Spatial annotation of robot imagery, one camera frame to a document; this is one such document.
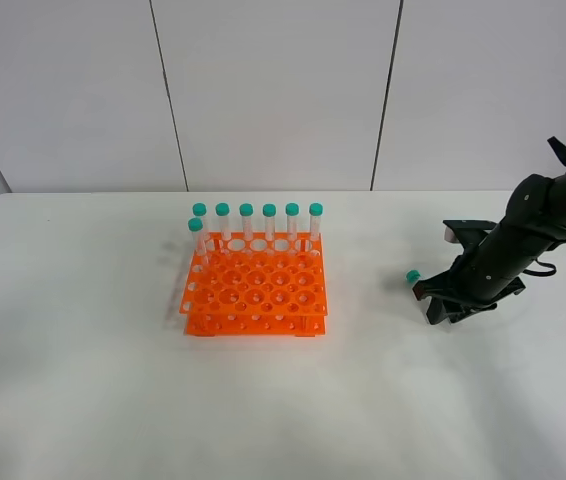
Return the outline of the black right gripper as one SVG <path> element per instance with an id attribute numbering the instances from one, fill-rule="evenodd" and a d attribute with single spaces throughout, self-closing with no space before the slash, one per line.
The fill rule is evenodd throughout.
<path id="1" fill-rule="evenodd" d="M 510 295 L 518 295 L 525 289 L 522 280 L 517 277 L 510 280 L 495 294 L 486 299 L 479 298 L 453 278 L 452 271 L 446 270 L 427 280 L 419 280 L 412 286 L 417 301 L 430 298 L 426 318 L 430 325 L 443 321 L 457 323 L 473 315 L 493 311 L 498 303 Z"/>

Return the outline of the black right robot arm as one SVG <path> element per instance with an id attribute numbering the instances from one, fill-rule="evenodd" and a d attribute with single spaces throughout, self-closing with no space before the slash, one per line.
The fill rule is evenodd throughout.
<path id="1" fill-rule="evenodd" d="M 446 240 L 463 252 L 450 268 L 412 287 L 417 300 L 428 299 L 431 325 L 460 322 L 497 308 L 525 285 L 522 274 L 552 276 L 556 267 L 531 271 L 547 251 L 566 244 L 566 174 L 551 179 L 533 174 L 513 191 L 500 222 L 445 220 Z"/>

